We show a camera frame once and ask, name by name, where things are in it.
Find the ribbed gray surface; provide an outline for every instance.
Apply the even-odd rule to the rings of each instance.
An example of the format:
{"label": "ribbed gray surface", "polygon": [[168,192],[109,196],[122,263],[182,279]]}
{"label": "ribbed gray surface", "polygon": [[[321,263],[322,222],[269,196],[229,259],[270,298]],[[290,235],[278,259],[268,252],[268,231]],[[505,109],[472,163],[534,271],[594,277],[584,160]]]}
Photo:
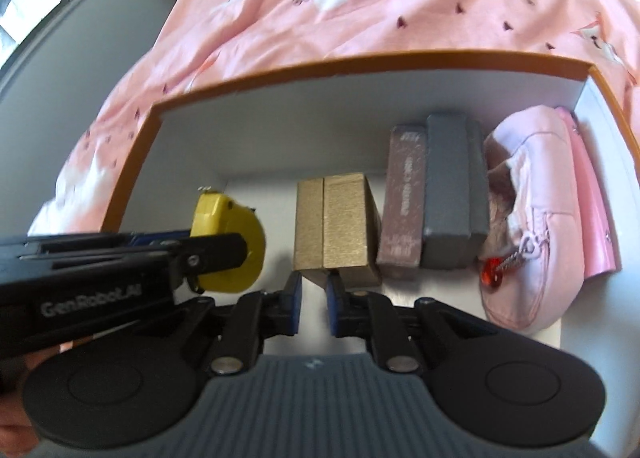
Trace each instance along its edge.
{"label": "ribbed gray surface", "polygon": [[414,376],[368,354],[262,356],[236,378],[209,382],[193,411],[146,443],[110,451],[41,444],[33,458],[603,458],[586,440],[511,450],[465,433]]}

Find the gold box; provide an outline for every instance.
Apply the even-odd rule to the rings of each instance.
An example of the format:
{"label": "gold box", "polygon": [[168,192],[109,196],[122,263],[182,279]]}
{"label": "gold box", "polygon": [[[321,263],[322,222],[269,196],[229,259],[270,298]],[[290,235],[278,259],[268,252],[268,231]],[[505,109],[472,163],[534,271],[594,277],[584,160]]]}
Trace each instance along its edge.
{"label": "gold box", "polygon": [[323,204],[323,178],[298,183],[293,269],[321,287],[326,283],[326,271],[322,268]]}
{"label": "gold box", "polygon": [[294,269],[324,287],[336,269],[347,288],[380,284],[380,216],[362,173],[298,183]]}

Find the yellow tape measure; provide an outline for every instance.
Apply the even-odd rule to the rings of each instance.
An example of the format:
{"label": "yellow tape measure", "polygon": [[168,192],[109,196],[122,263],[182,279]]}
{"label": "yellow tape measure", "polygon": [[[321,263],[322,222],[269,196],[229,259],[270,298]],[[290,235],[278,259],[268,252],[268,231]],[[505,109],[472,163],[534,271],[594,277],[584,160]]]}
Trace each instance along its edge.
{"label": "yellow tape measure", "polygon": [[200,287],[211,292],[237,294],[260,276],[266,241],[255,212],[216,191],[204,191],[198,199],[191,236],[240,233],[247,245],[247,257],[237,269],[199,276]]}

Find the gray box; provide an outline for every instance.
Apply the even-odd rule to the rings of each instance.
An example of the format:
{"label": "gray box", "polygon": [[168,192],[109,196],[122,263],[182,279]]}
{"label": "gray box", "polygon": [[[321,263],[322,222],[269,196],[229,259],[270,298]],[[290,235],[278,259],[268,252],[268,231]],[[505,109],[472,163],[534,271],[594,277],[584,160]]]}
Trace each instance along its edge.
{"label": "gray box", "polygon": [[427,158],[422,259],[425,269],[462,269],[489,232],[489,183],[482,130],[466,114],[426,121]]}

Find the pink bedsheet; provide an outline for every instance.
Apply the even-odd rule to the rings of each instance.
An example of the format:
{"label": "pink bedsheet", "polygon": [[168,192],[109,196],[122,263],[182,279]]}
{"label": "pink bedsheet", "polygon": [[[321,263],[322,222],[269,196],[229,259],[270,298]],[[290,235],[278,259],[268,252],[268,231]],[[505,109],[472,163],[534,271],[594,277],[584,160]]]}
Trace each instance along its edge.
{"label": "pink bedsheet", "polygon": [[368,52],[493,48],[595,63],[640,133],[640,0],[178,0],[112,91],[30,233],[100,228],[151,105],[279,66]]}

